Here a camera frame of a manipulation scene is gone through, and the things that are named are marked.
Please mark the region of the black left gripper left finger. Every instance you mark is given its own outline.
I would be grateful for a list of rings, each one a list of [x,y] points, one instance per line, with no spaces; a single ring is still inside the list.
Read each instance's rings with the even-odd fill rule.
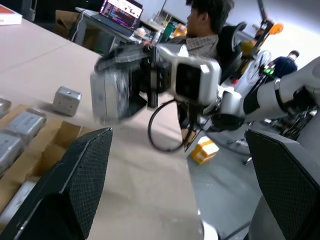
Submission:
[[[104,189],[111,128],[72,142],[0,234],[2,240],[86,240]]]

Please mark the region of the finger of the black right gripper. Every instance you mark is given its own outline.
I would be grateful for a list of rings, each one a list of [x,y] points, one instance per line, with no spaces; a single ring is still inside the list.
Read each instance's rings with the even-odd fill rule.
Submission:
[[[141,63],[152,56],[153,49],[150,46],[119,46],[97,60],[94,72],[136,70]]]
[[[140,96],[140,93],[146,93],[148,87],[148,76],[143,68],[137,68],[129,72],[129,100],[128,114],[129,118],[143,109],[147,100]]]

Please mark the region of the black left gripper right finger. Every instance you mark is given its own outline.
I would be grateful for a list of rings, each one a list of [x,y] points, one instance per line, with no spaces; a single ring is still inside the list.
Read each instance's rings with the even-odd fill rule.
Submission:
[[[320,165],[298,142],[278,134],[245,134],[259,188],[284,239],[320,238]]]

